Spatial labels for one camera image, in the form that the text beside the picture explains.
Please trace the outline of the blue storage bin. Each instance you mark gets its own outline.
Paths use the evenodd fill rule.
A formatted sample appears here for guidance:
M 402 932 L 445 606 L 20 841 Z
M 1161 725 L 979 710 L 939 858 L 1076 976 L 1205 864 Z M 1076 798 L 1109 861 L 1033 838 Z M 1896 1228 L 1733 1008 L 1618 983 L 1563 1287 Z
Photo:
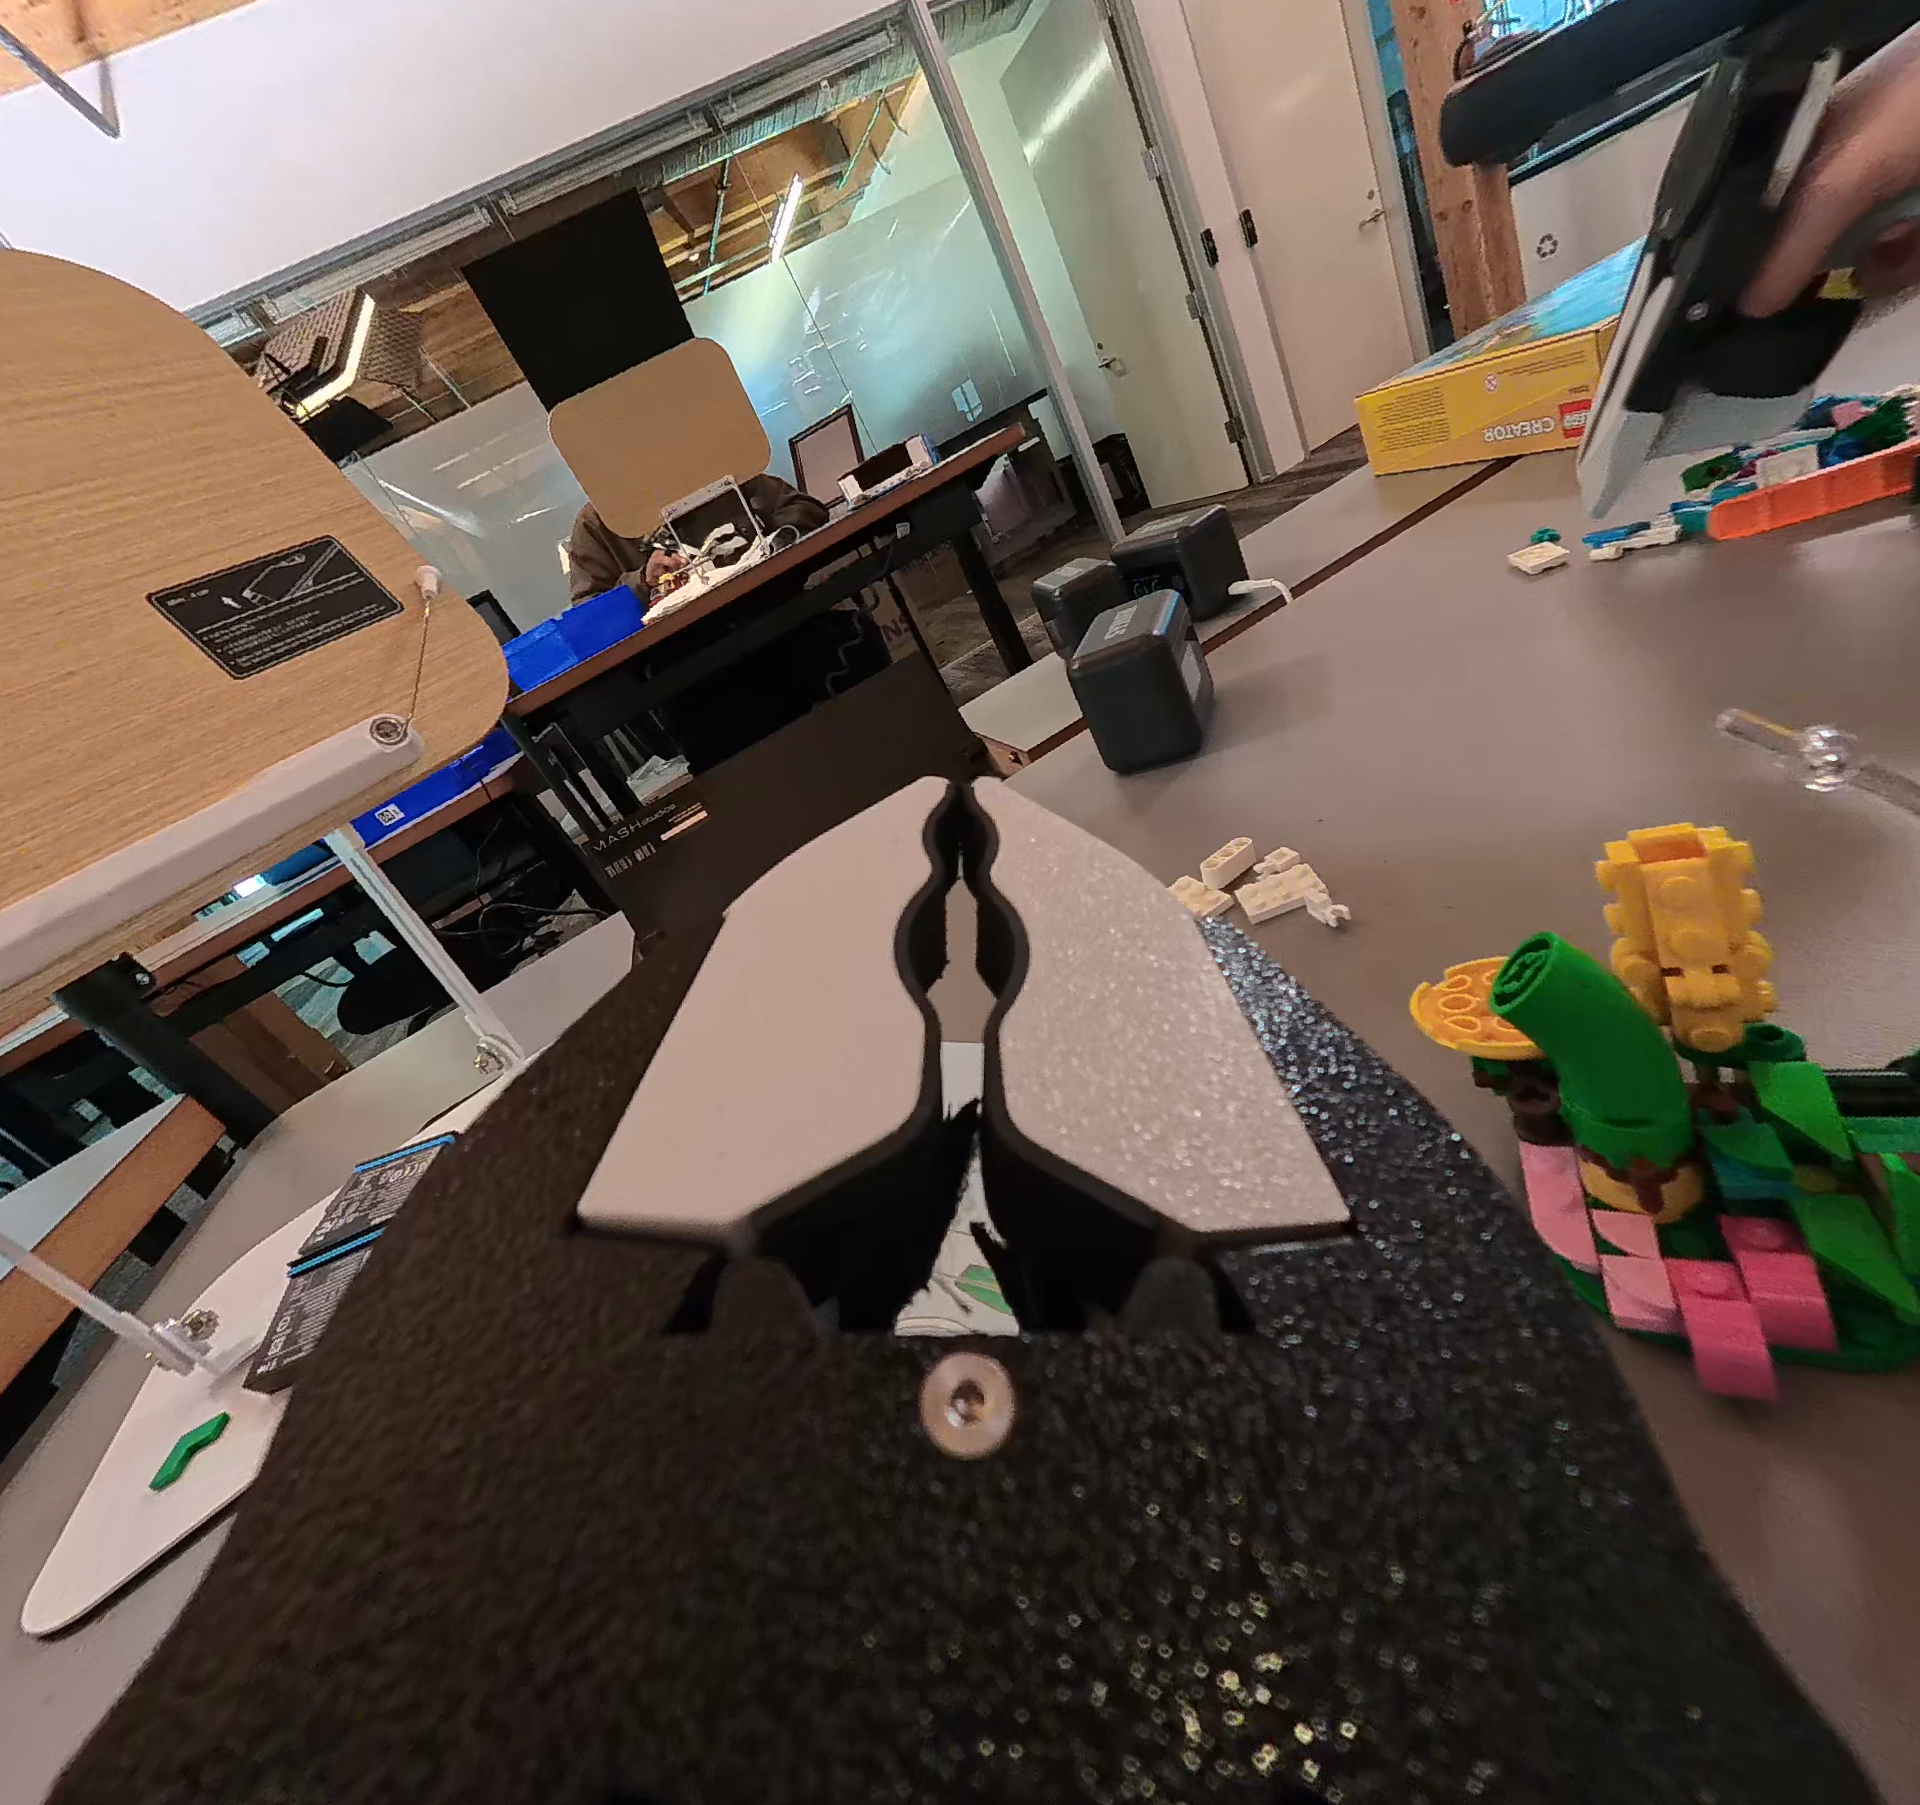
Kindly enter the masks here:
M 359 815 L 353 821 L 353 828 L 359 831 L 359 841 L 363 847 L 372 847 L 383 838 L 462 798 L 468 791 L 488 785 L 493 774 L 506 770 L 517 758 L 520 758 L 517 735 L 506 734 L 506 727 L 494 725 L 479 744 L 432 770 L 417 785 L 398 791 L 375 809 Z
M 503 645 L 509 686 L 517 694 L 535 691 L 566 671 L 587 664 L 593 656 L 612 650 L 612 645 L 626 640 L 645 625 L 645 601 L 623 583 L 575 601 L 559 618 L 545 618 L 526 633 L 517 628 L 488 589 L 475 592 L 468 601 Z

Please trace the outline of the pile of colourful lego pieces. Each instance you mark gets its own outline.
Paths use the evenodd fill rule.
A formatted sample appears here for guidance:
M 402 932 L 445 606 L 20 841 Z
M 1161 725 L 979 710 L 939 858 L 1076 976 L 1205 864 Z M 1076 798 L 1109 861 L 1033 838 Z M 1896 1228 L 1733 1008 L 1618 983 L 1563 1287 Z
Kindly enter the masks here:
M 1681 542 L 1711 542 L 1708 513 L 1714 503 L 1760 486 L 1829 470 L 1911 439 L 1918 442 L 1915 382 L 1876 397 L 1818 397 L 1794 428 L 1694 461 L 1681 474 L 1681 492 L 1659 516 L 1672 513 L 1681 518 L 1687 527 Z

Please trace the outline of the brown office desk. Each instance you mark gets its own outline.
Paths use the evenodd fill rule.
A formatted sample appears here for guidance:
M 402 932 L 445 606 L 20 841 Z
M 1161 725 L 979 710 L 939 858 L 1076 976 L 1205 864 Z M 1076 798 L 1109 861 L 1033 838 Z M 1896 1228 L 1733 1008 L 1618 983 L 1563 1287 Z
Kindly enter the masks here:
M 521 744 L 529 744 L 530 727 L 544 712 L 554 712 L 600 676 L 623 664 L 651 661 L 654 652 L 658 652 L 655 673 L 640 683 L 636 697 L 636 710 L 648 710 L 663 697 L 708 679 L 712 671 L 727 667 L 743 650 L 760 646 L 791 624 L 799 624 L 867 583 L 880 583 L 888 571 L 939 546 L 955 549 L 979 618 L 986 625 L 1006 671 L 1033 664 L 1033 650 L 1027 646 L 1016 618 L 1000 592 L 997 574 L 976 537 L 979 486 L 985 470 L 1019 443 L 1027 443 L 1022 419 L 986 431 L 973 448 L 964 448 L 939 460 L 933 467 L 913 474 L 891 492 L 854 506 L 837 522 L 822 524 L 796 546 L 788 546 L 745 568 L 745 574 L 645 624 L 636 634 L 612 645 L 554 679 L 514 694 L 500 722 Z

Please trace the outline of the white desktop device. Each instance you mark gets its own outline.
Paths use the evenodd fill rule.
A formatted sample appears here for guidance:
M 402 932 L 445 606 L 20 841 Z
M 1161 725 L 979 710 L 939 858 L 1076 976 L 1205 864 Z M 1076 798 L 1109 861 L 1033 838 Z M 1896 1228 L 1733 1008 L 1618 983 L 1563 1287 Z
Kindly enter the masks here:
M 684 556 L 672 571 L 669 597 L 712 589 L 772 555 L 772 540 L 734 476 L 719 476 L 663 506 L 663 524 L 669 549 Z

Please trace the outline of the white door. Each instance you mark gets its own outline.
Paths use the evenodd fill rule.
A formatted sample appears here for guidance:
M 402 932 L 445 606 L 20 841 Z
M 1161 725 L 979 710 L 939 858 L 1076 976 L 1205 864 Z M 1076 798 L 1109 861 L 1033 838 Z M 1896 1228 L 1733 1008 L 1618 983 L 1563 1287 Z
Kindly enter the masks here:
M 1428 349 L 1366 0 L 1180 0 L 1305 448 Z

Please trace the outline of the glass door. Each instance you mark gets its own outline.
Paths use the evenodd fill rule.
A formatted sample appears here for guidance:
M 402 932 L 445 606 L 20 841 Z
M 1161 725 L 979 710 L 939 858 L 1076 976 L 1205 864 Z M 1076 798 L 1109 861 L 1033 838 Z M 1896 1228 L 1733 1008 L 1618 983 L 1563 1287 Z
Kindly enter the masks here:
M 931 12 L 1068 404 L 1074 461 L 1152 510 L 1277 470 L 1135 0 L 939 0 Z

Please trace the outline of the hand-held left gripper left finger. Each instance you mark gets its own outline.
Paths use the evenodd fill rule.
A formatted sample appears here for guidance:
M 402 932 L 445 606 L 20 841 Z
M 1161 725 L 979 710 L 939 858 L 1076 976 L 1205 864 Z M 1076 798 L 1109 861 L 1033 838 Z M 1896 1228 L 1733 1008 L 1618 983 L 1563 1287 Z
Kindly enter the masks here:
M 587 1179 L 587 1232 L 772 1258 L 840 1328 L 894 1328 L 968 1170 L 928 1000 L 967 821 L 959 785 L 919 779 L 727 907 Z

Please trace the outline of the black wall panel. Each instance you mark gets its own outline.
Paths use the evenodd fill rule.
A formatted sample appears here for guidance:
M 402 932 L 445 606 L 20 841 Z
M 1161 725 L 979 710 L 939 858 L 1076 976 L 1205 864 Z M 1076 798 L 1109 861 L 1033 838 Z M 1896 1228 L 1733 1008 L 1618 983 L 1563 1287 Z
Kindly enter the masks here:
M 462 276 L 550 410 L 693 339 L 636 191 L 477 255 Z

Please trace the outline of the wooden and white desk stand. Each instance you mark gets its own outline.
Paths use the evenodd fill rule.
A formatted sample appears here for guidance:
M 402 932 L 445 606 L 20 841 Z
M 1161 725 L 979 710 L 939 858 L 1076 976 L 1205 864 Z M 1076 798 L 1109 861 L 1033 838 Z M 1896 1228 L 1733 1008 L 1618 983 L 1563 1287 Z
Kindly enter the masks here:
M 327 838 L 462 1011 L 526 1052 L 353 821 L 479 744 L 497 640 L 220 346 L 2 254 L 2 1004 L 59 1008 L 254 1143 L 271 1111 L 159 1017 L 146 931 Z

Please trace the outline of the heap of white lego pieces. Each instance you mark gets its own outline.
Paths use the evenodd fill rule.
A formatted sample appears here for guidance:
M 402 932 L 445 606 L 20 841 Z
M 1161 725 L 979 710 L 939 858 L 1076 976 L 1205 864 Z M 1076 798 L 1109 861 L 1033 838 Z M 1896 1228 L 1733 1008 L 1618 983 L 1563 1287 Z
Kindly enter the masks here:
M 1174 901 L 1195 919 L 1225 919 L 1232 910 L 1246 923 L 1262 923 L 1305 910 L 1328 926 L 1341 926 L 1352 907 L 1332 901 L 1325 877 L 1295 847 L 1256 850 L 1256 838 L 1229 838 L 1201 858 L 1195 873 L 1168 883 Z

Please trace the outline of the person's right hand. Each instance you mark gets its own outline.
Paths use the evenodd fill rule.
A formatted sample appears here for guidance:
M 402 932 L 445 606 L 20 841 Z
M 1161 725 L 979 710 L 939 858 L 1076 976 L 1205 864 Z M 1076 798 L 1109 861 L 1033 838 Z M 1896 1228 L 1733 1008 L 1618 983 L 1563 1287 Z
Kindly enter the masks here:
M 1915 187 L 1918 25 L 1908 25 L 1838 82 L 1741 312 L 1781 312 L 1861 216 Z

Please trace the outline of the yellow lego box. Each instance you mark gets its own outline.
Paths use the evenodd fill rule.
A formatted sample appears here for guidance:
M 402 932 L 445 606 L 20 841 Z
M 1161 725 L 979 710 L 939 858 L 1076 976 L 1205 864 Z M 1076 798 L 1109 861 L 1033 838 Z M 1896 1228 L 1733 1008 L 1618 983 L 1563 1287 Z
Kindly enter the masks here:
M 1454 467 L 1583 442 L 1639 242 L 1358 400 L 1371 474 Z

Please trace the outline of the black office chair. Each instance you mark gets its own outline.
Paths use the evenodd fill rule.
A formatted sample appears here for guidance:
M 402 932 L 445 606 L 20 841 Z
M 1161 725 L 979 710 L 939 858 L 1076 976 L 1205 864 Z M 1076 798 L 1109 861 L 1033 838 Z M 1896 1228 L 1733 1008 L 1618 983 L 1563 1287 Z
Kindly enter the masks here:
M 405 946 L 387 946 L 372 958 L 341 946 L 336 961 L 350 968 L 336 995 L 336 1022 L 350 1035 L 368 1037 L 398 1022 L 417 1028 L 451 1008 L 445 983 Z

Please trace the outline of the dark framed panel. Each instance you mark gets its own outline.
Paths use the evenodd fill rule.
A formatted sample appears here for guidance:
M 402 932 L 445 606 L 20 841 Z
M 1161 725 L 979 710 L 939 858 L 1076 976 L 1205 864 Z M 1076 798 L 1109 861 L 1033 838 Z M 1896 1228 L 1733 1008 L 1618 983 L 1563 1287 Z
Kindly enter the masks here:
M 793 482 L 809 498 L 834 506 L 845 501 L 845 479 L 866 460 L 854 400 L 845 400 L 803 431 L 791 436 Z

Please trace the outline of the white cardboard box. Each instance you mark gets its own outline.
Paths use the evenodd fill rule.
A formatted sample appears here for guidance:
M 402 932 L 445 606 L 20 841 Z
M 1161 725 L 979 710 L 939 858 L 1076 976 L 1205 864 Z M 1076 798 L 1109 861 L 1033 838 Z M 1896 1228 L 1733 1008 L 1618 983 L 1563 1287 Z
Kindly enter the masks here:
M 921 431 L 904 439 L 901 443 L 883 448 L 873 457 L 855 461 L 837 479 L 837 492 L 849 506 L 867 503 L 880 494 L 894 492 L 916 476 L 925 476 L 936 465 L 936 452 Z

